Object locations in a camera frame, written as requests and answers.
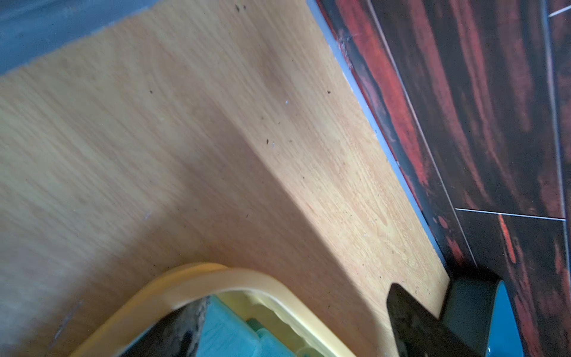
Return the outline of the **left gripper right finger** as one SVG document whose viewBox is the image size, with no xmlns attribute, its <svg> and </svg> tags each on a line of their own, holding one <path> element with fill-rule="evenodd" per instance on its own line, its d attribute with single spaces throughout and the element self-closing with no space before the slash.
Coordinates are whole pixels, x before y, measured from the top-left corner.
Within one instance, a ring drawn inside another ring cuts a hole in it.
<svg viewBox="0 0 571 357">
<path fill-rule="evenodd" d="M 391 284 L 386 305 L 400 356 L 476 355 L 401 285 Z"/>
</svg>

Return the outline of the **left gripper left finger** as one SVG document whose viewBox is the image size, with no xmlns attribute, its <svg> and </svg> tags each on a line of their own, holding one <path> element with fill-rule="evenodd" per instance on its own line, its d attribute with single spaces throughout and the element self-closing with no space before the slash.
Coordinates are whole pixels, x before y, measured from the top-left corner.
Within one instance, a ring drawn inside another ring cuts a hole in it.
<svg viewBox="0 0 571 357">
<path fill-rule="evenodd" d="M 171 312 L 121 356 L 196 356 L 209 303 L 204 297 Z"/>
</svg>

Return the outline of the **green pencil case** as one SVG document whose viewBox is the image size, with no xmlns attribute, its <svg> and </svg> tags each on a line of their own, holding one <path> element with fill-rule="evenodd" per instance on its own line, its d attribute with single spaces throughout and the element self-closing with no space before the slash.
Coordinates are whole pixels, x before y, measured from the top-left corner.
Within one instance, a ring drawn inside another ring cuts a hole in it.
<svg viewBox="0 0 571 357">
<path fill-rule="evenodd" d="M 279 339 L 277 339 L 266 327 L 264 327 L 257 319 L 251 318 L 247 321 L 248 326 L 257 335 L 257 347 L 254 356 L 259 357 L 294 357 L 295 354 L 290 351 Z"/>
<path fill-rule="evenodd" d="M 257 356 L 257 334 L 218 297 L 209 299 L 196 356 Z"/>
</svg>

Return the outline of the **yellow plastic tray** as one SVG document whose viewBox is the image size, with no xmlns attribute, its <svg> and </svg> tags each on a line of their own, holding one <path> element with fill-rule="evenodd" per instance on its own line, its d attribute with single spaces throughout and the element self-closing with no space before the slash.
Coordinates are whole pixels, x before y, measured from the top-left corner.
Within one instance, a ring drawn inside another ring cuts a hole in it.
<svg viewBox="0 0 571 357">
<path fill-rule="evenodd" d="M 73 352 L 73 356 L 118 356 L 169 313 L 209 295 L 246 292 L 261 298 L 309 346 L 323 356 L 353 352 L 287 286 L 252 269 L 191 263 L 171 269 L 135 293 Z"/>
</svg>

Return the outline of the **teal plastic tray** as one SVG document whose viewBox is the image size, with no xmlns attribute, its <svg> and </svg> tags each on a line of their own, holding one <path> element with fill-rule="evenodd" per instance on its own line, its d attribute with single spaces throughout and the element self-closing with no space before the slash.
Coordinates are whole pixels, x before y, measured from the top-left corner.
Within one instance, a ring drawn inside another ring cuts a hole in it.
<svg viewBox="0 0 571 357">
<path fill-rule="evenodd" d="M 476 356 L 523 356 L 523 343 L 503 281 L 451 283 L 440 316 Z"/>
</svg>

